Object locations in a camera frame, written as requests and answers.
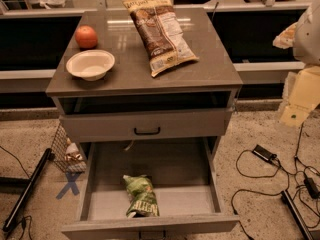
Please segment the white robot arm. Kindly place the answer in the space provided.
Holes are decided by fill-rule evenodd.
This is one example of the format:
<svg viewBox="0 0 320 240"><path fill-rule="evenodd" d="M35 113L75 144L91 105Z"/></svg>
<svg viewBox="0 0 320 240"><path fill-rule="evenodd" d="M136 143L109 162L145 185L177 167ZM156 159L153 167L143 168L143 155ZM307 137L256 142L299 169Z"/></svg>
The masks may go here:
<svg viewBox="0 0 320 240"><path fill-rule="evenodd" d="M305 67L289 73L280 106L280 121L299 127L320 104L320 0L314 0L296 23L273 40L281 49L293 49L294 58Z"/></svg>

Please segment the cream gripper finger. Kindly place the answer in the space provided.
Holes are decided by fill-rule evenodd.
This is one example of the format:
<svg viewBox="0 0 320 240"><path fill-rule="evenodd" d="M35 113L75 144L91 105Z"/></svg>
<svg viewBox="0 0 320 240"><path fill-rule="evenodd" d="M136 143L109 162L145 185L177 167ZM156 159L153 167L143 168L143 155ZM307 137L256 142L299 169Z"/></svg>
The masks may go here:
<svg viewBox="0 0 320 240"><path fill-rule="evenodd" d="M273 45L280 49L288 49L293 46L297 23L291 24L273 40Z"/></svg>
<svg viewBox="0 0 320 240"><path fill-rule="evenodd" d="M298 73L289 72L279 107L279 119L299 127L320 104L320 67L308 66Z"/></svg>

